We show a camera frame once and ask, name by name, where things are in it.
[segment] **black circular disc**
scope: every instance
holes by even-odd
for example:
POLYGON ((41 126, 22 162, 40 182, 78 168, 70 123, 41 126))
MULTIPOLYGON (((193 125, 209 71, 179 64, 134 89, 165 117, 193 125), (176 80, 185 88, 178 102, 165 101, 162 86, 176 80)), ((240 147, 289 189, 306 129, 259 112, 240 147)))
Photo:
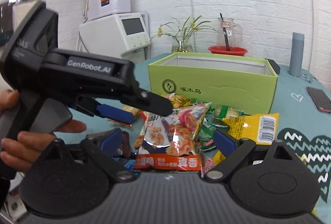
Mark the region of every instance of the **black circular disc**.
POLYGON ((109 192, 109 181, 95 166, 49 160, 33 166, 19 193, 35 214, 63 218, 92 210, 109 192))
POLYGON ((267 217, 311 211, 320 195, 317 180, 306 167, 290 162, 278 160, 239 170, 230 181, 232 193, 244 208, 267 217))

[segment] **thermos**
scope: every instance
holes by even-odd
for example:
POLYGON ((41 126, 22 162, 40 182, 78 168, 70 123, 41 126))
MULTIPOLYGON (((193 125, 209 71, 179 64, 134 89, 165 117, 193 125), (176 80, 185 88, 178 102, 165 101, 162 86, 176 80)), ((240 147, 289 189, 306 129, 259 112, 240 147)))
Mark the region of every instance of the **thermos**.
POLYGON ((304 44, 305 44, 305 35, 293 33, 291 61, 290 61, 290 70, 289 70, 289 73, 292 76, 300 77, 304 44))

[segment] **red bowl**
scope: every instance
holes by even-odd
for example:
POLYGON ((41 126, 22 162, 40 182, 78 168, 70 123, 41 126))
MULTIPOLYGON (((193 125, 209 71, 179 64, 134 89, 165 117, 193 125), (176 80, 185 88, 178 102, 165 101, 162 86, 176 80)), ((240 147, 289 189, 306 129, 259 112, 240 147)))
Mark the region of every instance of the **red bowl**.
POLYGON ((226 46, 212 46, 209 47, 208 50, 212 52, 212 54, 224 54, 224 55, 234 55, 234 56, 244 56, 245 53, 248 52, 245 48, 240 47, 230 47, 231 51, 226 50, 226 46))

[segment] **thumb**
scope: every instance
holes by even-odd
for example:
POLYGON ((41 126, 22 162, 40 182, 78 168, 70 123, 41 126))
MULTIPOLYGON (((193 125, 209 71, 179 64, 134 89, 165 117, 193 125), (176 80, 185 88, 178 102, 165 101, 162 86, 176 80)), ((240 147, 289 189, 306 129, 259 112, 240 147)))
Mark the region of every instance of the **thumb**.
POLYGON ((6 109, 14 107, 19 102, 19 92, 5 90, 0 92, 0 113, 6 109))

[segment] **green box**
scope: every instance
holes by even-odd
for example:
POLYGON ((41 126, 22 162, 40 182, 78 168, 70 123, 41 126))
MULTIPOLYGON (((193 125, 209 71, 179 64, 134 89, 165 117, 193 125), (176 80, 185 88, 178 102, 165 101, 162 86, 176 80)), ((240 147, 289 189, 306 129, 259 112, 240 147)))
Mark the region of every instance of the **green box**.
POLYGON ((237 107, 247 115, 269 113, 278 76, 266 59, 210 53, 174 53, 148 65, 153 93, 182 94, 237 107))

